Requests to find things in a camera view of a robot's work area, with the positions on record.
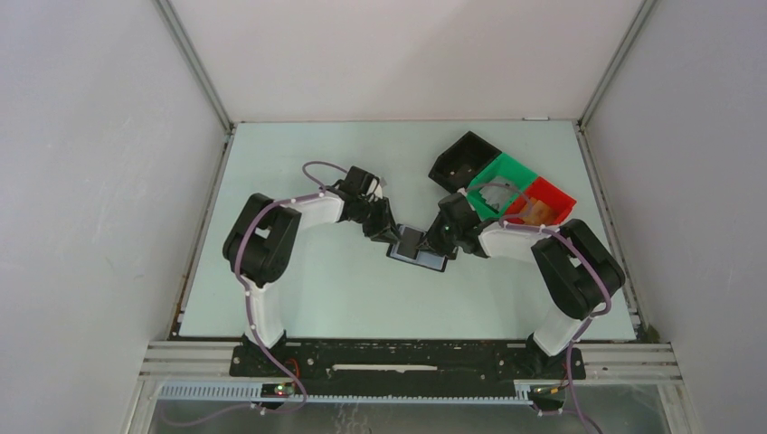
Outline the orange card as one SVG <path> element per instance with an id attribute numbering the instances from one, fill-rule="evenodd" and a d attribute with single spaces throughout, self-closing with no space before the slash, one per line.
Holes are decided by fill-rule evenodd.
<path id="1" fill-rule="evenodd" d="M 542 201 L 532 200 L 524 206 L 519 218 L 526 225 L 550 225 L 556 220 L 556 210 Z"/>

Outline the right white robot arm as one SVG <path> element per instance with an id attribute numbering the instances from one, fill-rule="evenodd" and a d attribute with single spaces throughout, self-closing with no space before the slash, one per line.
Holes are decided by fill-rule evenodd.
<path id="1" fill-rule="evenodd" d="M 530 259 L 537 266 L 554 305 L 528 339 L 526 366 L 536 377 L 552 376 L 563 364 L 561 354 L 595 318 L 610 313 L 626 282 L 617 260 L 579 219 L 537 226 L 512 215 L 483 220 L 463 193 L 445 197 L 438 209 L 420 250 L 446 258 L 461 250 L 482 259 Z"/>

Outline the black plastic bin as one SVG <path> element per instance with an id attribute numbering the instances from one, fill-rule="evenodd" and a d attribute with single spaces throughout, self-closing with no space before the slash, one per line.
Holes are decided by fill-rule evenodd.
<path id="1" fill-rule="evenodd" d="M 468 131 L 436 158 L 428 177 L 449 193 L 456 193 L 501 154 L 500 149 Z"/>

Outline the red plastic bin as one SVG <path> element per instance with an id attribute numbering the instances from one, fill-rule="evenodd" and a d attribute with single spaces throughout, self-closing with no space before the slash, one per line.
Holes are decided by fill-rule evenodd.
<path id="1" fill-rule="evenodd" d="M 571 214 L 577 201 L 545 178 L 538 176 L 505 210 L 513 223 L 556 225 Z"/>

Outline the black card holder wallet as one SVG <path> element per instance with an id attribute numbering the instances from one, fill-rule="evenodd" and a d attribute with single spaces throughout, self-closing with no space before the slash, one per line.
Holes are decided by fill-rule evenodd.
<path id="1" fill-rule="evenodd" d="M 409 226 L 409 225 L 400 224 L 398 226 L 400 236 L 401 236 L 402 226 Z M 447 268 L 448 262 L 456 259 L 458 256 L 458 249 L 454 249 L 452 258 L 444 258 L 444 257 L 440 257 L 437 255 L 428 253 L 428 252 L 420 251 L 418 258 L 416 260 L 407 259 L 395 253 L 395 248 L 397 247 L 398 243 L 399 241 L 388 247 L 388 250 L 386 251 L 386 257 L 388 259 L 393 259 L 405 264 L 413 265 L 415 267 L 420 267 L 420 268 L 424 268 L 424 269 L 428 269 L 428 270 L 432 270 L 436 272 L 444 272 Z"/>

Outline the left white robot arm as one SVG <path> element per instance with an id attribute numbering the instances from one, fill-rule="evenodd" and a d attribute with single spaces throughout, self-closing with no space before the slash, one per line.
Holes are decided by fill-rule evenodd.
<path id="1" fill-rule="evenodd" d="M 397 243 L 397 229 L 382 179 L 364 169 L 342 169 L 344 178 L 318 191 L 274 200 L 252 194 L 223 244 L 223 257 L 243 287 L 246 336 L 258 344 L 251 365 L 264 376 L 275 376 L 286 364 L 285 351 L 275 345 L 285 334 L 275 284 L 288 268 L 301 231 L 320 225 L 355 222 L 374 242 Z"/>

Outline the green plastic bin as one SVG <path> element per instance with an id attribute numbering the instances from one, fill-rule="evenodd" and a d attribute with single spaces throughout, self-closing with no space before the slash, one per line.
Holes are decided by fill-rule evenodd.
<path id="1" fill-rule="evenodd" d="M 537 173 L 508 154 L 501 154 L 466 188 L 467 199 L 481 220 L 501 216 L 537 178 Z"/>

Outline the white card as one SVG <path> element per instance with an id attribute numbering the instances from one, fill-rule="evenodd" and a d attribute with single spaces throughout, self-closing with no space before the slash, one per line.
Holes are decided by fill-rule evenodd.
<path id="1" fill-rule="evenodd" d="M 479 186 L 478 193 L 483 203 L 497 215 L 503 215 L 522 193 L 522 189 L 503 176 L 496 176 Z"/>

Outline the black credit card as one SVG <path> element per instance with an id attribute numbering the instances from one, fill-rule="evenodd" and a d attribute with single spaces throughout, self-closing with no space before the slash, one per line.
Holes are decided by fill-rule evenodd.
<path id="1" fill-rule="evenodd" d="M 395 253 L 401 257 L 416 260 L 420 252 L 423 236 L 423 231 L 409 226 L 402 226 L 400 240 L 395 248 Z"/>

